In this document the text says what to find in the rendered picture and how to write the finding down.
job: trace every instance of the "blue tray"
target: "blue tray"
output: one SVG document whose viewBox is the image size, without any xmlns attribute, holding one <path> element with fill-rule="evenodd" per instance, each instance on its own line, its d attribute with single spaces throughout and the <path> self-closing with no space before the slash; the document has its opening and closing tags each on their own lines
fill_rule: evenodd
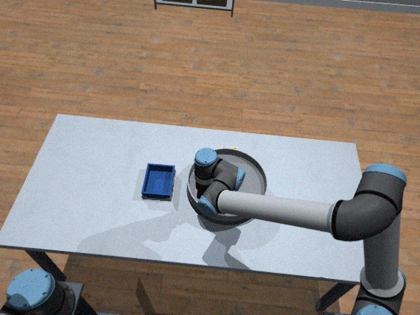
<svg viewBox="0 0 420 315">
<path fill-rule="evenodd" d="M 174 178 L 173 165 L 148 163 L 141 195 L 151 199 L 171 199 Z"/>
</svg>

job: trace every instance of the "round tray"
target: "round tray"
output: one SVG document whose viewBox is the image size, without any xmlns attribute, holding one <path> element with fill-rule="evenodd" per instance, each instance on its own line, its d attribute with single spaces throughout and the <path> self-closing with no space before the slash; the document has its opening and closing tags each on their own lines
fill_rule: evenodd
<svg viewBox="0 0 420 315">
<path fill-rule="evenodd" d="M 245 171 L 245 179 L 238 191 L 249 193 L 249 194 L 265 194 L 267 188 L 267 179 L 262 167 L 252 157 L 244 152 L 234 149 L 217 149 L 215 150 L 217 156 L 235 166 L 240 167 Z M 189 203 L 200 216 L 206 220 L 226 225 L 242 224 L 251 218 L 244 216 L 237 216 L 234 214 L 221 214 L 219 213 L 216 217 L 210 217 L 202 213 L 198 206 L 197 188 L 194 174 L 194 164 L 189 171 L 189 181 L 186 186 L 186 193 L 188 196 Z"/>
</svg>

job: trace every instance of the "white table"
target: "white table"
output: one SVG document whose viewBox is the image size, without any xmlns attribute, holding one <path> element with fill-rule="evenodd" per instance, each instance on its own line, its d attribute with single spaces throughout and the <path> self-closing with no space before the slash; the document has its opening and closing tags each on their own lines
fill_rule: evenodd
<svg viewBox="0 0 420 315">
<path fill-rule="evenodd" d="M 60 252 L 359 283 L 362 241 L 255 219 L 207 230 L 186 195 L 203 147 L 253 157 L 271 196 L 334 203 L 351 199 L 361 178 L 354 144 L 58 115 L 0 246 L 38 260 Z M 175 165 L 171 201 L 141 198 L 147 163 Z"/>
</svg>

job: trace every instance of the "brown floor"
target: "brown floor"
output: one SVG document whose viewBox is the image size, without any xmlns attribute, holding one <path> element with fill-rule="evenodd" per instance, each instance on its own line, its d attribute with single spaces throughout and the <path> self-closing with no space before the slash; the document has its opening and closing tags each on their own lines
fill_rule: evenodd
<svg viewBox="0 0 420 315">
<path fill-rule="evenodd" d="M 420 314 L 420 15 L 237 0 L 0 0 L 0 221 L 58 113 L 356 143 L 408 177 L 401 314 Z M 97 311 L 315 314 L 333 283 L 52 254 Z M 8 283 L 36 268 L 0 249 Z M 357 288 L 330 311 L 349 313 Z"/>
</svg>

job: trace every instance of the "blue box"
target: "blue box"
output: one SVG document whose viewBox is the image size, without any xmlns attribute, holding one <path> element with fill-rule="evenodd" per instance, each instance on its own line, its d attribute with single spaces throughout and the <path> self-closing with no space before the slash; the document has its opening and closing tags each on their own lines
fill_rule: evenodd
<svg viewBox="0 0 420 315">
<path fill-rule="evenodd" d="M 175 178 L 173 165 L 147 164 L 141 195 L 151 199 L 171 199 Z"/>
</svg>

